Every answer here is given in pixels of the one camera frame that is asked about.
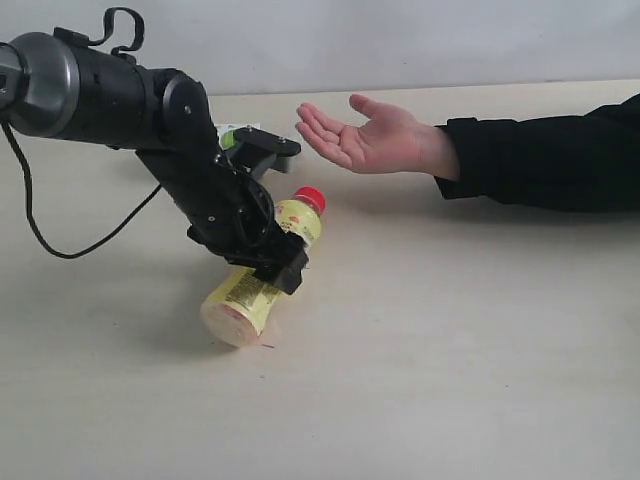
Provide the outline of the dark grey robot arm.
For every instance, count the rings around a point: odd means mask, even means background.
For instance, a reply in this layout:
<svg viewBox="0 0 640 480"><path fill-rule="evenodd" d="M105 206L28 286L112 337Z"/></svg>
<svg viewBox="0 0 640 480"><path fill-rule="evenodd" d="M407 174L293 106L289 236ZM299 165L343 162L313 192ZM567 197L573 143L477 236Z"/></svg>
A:
<svg viewBox="0 0 640 480"><path fill-rule="evenodd" d="M303 242L276 221L261 183L285 171L298 142L262 129L232 131L221 144L202 83L174 68L148 69L135 57L145 39L133 15L127 45L56 28L1 47L1 127L29 137L131 150L189 222L188 237L257 279L292 294L308 262Z"/></svg>

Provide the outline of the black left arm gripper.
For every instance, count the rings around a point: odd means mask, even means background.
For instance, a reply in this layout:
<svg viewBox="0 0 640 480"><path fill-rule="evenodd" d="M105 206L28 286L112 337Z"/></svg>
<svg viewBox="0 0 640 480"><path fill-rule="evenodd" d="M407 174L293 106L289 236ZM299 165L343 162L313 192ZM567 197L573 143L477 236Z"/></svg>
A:
<svg viewBox="0 0 640 480"><path fill-rule="evenodd" d="M190 222L187 235L232 265L286 293L302 283L302 241L275 220L269 192L234 167L219 145L204 87L177 69L153 69L155 149L137 157Z"/></svg>

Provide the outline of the forearm in black sleeve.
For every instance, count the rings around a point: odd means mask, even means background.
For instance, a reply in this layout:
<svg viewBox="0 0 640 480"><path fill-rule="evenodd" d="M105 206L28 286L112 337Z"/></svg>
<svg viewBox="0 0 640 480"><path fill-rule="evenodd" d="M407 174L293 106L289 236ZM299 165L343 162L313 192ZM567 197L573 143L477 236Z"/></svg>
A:
<svg viewBox="0 0 640 480"><path fill-rule="evenodd" d="M459 165L437 178L447 200L487 197L561 212L639 209L639 98L583 115L455 118L442 127Z"/></svg>

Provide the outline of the person's open bare hand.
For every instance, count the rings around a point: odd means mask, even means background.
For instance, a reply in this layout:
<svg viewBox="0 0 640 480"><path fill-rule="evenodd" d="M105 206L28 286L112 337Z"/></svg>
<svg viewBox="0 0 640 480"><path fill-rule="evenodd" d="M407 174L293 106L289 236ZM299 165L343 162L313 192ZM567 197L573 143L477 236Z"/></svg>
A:
<svg viewBox="0 0 640 480"><path fill-rule="evenodd" d="M357 174L421 173L459 179L456 151L442 129L360 94L349 97L349 106L367 121L347 124L311 103L297 108L296 130L322 158Z"/></svg>

